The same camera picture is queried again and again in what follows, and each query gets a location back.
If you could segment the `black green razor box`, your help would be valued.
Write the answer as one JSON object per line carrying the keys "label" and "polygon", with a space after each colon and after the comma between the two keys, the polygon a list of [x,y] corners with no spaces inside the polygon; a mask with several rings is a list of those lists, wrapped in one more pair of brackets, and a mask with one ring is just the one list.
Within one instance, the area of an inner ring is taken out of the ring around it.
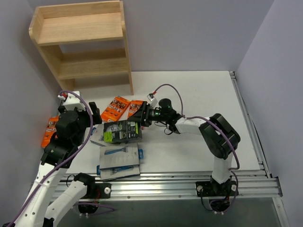
{"label": "black green razor box", "polygon": [[142,139],[141,124],[138,122],[123,120],[104,124],[104,142],[128,143]]}

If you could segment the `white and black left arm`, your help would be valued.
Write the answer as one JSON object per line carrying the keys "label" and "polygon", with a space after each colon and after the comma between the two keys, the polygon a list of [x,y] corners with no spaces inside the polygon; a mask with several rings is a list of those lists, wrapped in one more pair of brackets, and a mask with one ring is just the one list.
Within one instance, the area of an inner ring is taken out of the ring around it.
{"label": "white and black left arm", "polygon": [[96,191],[94,180],[87,174],[76,175],[76,180],[51,203],[55,189],[67,172],[73,159],[87,144],[86,129],[92,130],[102,122],[100,110],[94,102],[79,101],[59,106],[56,131],[44,148],[35,182],[26,201],[15,218],[6,227],[54,226],[60,215],[64,215],[81,197],[91,198]]}

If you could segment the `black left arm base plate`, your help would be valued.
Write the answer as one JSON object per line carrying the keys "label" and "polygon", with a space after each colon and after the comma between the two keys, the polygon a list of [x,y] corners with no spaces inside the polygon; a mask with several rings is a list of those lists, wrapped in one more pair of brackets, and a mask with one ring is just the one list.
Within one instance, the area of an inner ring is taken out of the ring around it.
{"label": "black left arm base plate", "polygon": [[109,199],[111,197],[110,183],[93,183],[87,188],[85,199]]}

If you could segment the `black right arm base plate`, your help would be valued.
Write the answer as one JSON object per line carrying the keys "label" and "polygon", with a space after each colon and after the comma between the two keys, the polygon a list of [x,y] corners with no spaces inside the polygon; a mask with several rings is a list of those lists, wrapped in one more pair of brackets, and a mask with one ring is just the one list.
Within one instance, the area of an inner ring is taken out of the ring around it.
{"label": "black right arm base plate", "polygon": [[239,192],[237,191],[236,186],[236,181],[230,180],[222,184],[219,184],[216,181],[198,181],[196,182],[196,192],[197,196],[203,197],[238,196]]}

